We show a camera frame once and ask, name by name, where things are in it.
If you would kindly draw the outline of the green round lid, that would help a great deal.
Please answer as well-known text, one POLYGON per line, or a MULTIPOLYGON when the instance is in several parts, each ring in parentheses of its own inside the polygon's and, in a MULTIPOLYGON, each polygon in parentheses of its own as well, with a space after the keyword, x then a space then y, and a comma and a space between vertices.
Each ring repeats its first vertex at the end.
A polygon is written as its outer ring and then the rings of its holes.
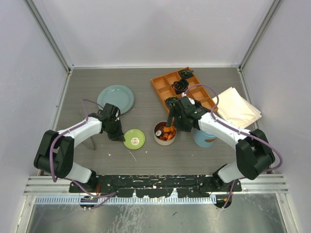
POLYGON ((145 135, 141 130, 131 129, 124 134, 124 145, 130 150, 138 150, 145 143, 145 135))

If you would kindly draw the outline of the pile of food pieces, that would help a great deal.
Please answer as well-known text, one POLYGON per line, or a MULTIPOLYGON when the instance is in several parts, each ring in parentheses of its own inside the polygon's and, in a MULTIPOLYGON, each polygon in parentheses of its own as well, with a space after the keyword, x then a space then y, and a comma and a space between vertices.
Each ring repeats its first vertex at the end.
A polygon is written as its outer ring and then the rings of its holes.
POLYGON ((174 126, 167 127, 166 122, 160 122, 155 127, 155 136, 161 141, 170 141, 174 139, 176 129, 174 126))

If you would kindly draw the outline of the silver metal bowl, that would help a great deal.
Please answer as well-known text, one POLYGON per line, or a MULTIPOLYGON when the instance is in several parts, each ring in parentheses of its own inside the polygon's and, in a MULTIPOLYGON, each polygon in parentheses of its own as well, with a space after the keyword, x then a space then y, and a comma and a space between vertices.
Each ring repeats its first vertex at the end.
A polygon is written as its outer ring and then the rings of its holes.
POLYGON ((172 143, 174 142, 174 140, 175 140, 175 137, 174 137, 174 139, 172 139, 172 140, 170 140, 170 141, 161 141, 161 140, 159 140, 158 138, 156 138, 155 133, 154 133, 154 138, 155 138, 155 141, 156 141, 158 144, 162 145, 162 146, 168 146, 168 145, 172 144, 172 143))

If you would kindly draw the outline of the metal tongs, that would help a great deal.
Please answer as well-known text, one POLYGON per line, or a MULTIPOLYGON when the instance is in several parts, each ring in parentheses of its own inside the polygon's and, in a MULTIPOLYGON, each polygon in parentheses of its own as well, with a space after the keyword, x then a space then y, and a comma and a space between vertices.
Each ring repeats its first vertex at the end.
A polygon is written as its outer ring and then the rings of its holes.
POLYGON ((95 145, 94 145, 94 142, 92 140, 92 137, 86 139, 83 142, 83 145, 86 146, 89 150, 95 150, 95 145))

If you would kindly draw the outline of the grey-blue plate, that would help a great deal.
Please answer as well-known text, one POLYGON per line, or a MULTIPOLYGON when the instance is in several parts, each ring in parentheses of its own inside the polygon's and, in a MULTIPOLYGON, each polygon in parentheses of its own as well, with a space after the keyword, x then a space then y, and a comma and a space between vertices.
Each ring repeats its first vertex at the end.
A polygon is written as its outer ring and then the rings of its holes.
POLYGON ((104 107, 106 103, 120 109, 121 115, 127 113, 134 105, 135 97, 132 90, 125 85, 111 85, 97 97, 97 103, 104 107))

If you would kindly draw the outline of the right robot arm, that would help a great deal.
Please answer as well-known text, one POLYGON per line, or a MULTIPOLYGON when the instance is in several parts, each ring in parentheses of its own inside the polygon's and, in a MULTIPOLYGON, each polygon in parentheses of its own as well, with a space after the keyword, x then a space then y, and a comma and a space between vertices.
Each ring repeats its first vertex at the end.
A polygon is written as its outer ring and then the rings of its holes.
POLYGON ((197 129, 210 133, 235 150, 236 161, 223 165, 212 174, 213 185, 218 191, 225 191, 234 180, 254 180, 276 160, 263 131, 238 129, 205 107, 176 104, 170 109, 167 125, 185 132, 197 129))

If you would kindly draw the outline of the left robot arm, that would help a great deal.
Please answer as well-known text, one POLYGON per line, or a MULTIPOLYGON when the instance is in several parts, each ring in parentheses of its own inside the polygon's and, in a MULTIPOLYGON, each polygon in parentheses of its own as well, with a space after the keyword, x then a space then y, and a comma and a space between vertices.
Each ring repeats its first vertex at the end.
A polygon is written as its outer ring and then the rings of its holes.
POLYGON ((86 192, 93 192, 98 185, 95 171, 74 162, 74 149, 86 139, 106 132, 109 140, 123 142, 124 134, 118 114, 92 113, 71 128, 43 134, 37 150, 34 167, 58 178, 77 182, 86 192))

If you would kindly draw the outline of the orange wooden compartment tray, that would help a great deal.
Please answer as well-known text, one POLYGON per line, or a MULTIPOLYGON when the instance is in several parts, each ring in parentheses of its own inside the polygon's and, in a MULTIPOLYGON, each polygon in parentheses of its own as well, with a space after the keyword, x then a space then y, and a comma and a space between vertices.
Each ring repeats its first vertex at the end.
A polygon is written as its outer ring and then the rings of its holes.
MULTIPOLYGON (((186 67, 180 70, 184 69, 192 70, 190 67, 186 67)), ((178 74, 180 70, 151 79, 151 84, 167 113, 169 113, 170 110, 165 105, 165 99, 169 97, 181 97, 181 94, 177 95, 172 88, 172 84, 175 81, 179 81, 182 79, 178 74)), ((212 97, 203 86, 195 86, 196 84, 200 84, 200 81, 198 80, 194 72, 193 75, 193 77, 186 79, 189 82, 188 87, 192 87, 187 92, 187 96, 200 101, 203 107, 211 109, 215 105, 215 102, 212 100, 212 97)))

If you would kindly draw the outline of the rolled dark tie middle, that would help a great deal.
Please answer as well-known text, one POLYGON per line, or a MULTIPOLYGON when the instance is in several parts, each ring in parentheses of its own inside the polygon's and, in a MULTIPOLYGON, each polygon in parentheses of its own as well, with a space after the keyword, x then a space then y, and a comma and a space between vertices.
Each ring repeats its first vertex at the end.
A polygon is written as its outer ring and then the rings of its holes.
POLYGON ((185 92, 188 89, 189 82, 186 79, 181 79, 179 81, 175 81, 172 84, 172 88, 177 95, 185 92))

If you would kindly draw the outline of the rolled dark tie top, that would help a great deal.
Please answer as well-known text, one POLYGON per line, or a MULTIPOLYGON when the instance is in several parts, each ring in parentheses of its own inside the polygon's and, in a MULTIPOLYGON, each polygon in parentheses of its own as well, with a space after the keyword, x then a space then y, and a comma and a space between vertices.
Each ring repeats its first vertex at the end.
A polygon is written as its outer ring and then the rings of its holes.
POLYGON ((178 74, 180 75, 182 79, 188 79, 194 76, 193 70, 189 70, 189 69, 180 70, 178 74))

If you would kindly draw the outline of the white folded cloth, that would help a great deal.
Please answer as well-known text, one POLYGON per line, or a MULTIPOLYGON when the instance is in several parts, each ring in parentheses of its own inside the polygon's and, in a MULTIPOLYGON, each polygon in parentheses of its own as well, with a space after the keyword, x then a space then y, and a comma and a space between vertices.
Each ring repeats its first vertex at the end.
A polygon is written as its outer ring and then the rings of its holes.
POLYGON ((230 87, 218 97, 217 114, 237 127, 247 128, 261 118, 261 111, 246 101, 236 88, 230 87))

